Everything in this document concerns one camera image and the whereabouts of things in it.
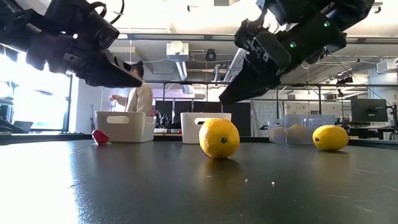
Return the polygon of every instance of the bin handle cutout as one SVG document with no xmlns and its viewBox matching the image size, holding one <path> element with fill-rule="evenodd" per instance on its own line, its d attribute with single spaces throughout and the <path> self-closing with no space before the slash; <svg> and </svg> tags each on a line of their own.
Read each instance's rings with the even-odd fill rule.
<svg viewBox="0 0 398 224">
<path fill-rule="evenodd" d="M 108 116 L 106 118 L 106 122 L 108 124 L 127 124 L 129 122 L 129 118 L 126 116 Z"/>
<path fill-rule="evenodd" d="M 208 119 L 212 118 L 195 118 L 194 122 L 197 125 L 203 125 L 203 123 L 205 123 L 205 121 L 207 121 Z"/>
</svg>

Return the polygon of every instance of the dark tabletop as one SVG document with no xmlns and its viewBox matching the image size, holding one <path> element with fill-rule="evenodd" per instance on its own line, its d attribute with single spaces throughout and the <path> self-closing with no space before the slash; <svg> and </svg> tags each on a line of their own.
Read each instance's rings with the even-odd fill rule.
<svg viewBox="0 0 398 224">
<path fill-rule="evenodd" d="M 398 151 L 180 142 L 0 147 L 0 223 L 397 223 Z"/>
</svg>

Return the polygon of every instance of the person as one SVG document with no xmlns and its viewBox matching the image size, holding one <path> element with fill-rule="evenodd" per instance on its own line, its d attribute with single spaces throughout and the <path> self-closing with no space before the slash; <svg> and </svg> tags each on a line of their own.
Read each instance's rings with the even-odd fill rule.
<svg viewBox="0 0 398 224">
<path fill-rule="evenodd" d="M 143 81 L 144 63 L 140 61 L 132 64 L 130 75 L 142 81 L 141 87 L 132 88 L 128 97 L 113 94 L 109 100 L 124 106 L 125 112 L 144 112 L 146 116 L 151 116 L 153 93 L 150 86 Z"/>
</svg>

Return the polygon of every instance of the red pepper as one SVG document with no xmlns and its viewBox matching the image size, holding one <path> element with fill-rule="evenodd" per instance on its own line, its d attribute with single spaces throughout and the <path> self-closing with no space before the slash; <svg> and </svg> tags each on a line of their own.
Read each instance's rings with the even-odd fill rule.
<svg viewBox="0 0 398 224">
<path fill-rule="evenodd" d="M 93 131 L 91 136 L 93 137 L 94 141 L 97 142 L 97 144 L 99 145 L 106 144 L 109 140 L 109 137 L 106 134 L 97 129 Z"/>
</svg>

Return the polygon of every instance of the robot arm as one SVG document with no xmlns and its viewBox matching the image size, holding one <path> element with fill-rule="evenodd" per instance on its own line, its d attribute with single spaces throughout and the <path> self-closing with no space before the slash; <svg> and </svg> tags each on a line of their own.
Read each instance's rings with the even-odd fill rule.
<svg viewBox="0 0 398 224">
<path fill-rule="evenodd" d="M 262 13 L 242 21 L 235 45 L 246 50 L 243 68 L 220 95 L 223 104 L 261 96 L 280 84 L 281 76 L 303 61 L 313 63 L 346 46 L 344 30 L 366 18 L 374 0 L 257 0 Z M 280 25 L 293 28 L 273 34 L 263 28 L 270 11 Z"/>
<path fill-rule="evenodd" d="M 142 82 L 129 75 L 130 65 L 108 50 L 119 31 L 105 14 L 101 2 L 52 0 L 42 16 L 33 9 L 12 11 L 0 0 L 1 48 L 14 59 L 16 52 L 26 52 L 34 68 L 43 70 L 47 63 L 51 72 L 75 73 L 91 86 L 139 87 Z"/>
</svg>

